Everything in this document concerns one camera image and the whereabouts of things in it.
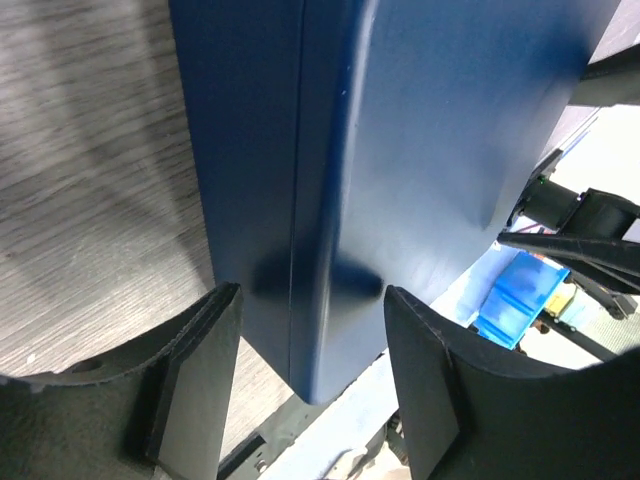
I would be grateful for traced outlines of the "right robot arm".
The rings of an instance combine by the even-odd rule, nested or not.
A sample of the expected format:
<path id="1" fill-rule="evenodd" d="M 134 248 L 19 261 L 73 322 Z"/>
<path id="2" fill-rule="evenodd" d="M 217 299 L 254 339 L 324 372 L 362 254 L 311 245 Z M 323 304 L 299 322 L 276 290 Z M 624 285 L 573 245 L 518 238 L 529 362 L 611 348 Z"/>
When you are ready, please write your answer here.
<path id="1" fill-rule="evenodd" d="M 572 105 L 639 104 L 639 46 L 632 45 L 587 66 Z M 639 293 L 639 206 L 595 190 L 578 194 L 542 175 L 531 175 L 512 214 L 522 214 L 551 234 L 504 231 L 506 246 L 542 254 L 617 293 Z"/>

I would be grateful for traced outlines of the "navy blue lid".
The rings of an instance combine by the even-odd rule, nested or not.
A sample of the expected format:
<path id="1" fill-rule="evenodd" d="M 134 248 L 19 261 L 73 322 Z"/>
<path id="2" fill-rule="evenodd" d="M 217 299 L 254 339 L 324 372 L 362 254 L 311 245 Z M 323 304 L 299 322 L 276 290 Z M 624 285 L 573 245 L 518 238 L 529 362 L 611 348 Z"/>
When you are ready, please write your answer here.
<path id="1" fill-rule="evenodd" d="M 348 1 L 320 89 L 305 14 L 290 383 L 337 395 L 386 346 L 381 299 L 440 295 L 496 238 L 611 21 L 614 1 Z"/>

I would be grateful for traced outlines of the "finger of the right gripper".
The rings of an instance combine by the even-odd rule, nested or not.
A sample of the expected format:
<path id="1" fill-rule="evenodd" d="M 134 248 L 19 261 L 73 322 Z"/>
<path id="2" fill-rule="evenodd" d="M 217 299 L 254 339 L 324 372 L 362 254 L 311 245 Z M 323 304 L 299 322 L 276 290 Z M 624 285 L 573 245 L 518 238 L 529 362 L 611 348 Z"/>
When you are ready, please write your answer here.
<path id="1" fill-rule="evenodd" d="M 635 44 L 587 66 L 569 104 L 638 106 L 640 45 Z"/>
<path id="2" fill-rule="evenodd" d="M 503 232 L 498 242 L 541 254 L 610 290 L 639 294 L 639 244 L 575 235 Z"/>

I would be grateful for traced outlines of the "navy blue box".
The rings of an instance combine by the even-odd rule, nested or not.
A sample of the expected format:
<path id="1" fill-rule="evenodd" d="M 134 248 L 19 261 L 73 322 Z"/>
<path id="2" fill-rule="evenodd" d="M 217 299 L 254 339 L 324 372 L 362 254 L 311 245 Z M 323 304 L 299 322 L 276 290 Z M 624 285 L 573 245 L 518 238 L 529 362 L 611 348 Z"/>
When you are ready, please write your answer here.
<path id="1" fill-rule="evenodd" d="M 214 276 L 241 286 L 244 337 L 287 378 L 302 5 L 169 8 Z"/>

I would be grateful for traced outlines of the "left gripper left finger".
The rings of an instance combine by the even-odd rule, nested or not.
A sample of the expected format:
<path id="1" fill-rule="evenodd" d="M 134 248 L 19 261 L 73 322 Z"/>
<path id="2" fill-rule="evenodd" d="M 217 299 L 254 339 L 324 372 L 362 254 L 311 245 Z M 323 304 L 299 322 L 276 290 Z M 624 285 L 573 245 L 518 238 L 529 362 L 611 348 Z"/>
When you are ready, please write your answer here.
<path id="1" fill-rule="evenodd" d="M 224 283 L 61 373 L 3 377 L 2 477 L 215 478 L 242 304 L 240 287 Z"/>

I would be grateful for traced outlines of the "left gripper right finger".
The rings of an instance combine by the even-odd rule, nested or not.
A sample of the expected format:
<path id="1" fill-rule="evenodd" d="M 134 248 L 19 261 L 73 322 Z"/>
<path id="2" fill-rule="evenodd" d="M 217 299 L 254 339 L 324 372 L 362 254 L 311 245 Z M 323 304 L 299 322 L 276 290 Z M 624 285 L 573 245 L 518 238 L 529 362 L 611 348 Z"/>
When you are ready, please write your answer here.
<path id="1" fill-rule="evenodd" d="M 635 479 L 639 353 L 569 370 L 390 286 L 384 318 L 415 479 Z"/>

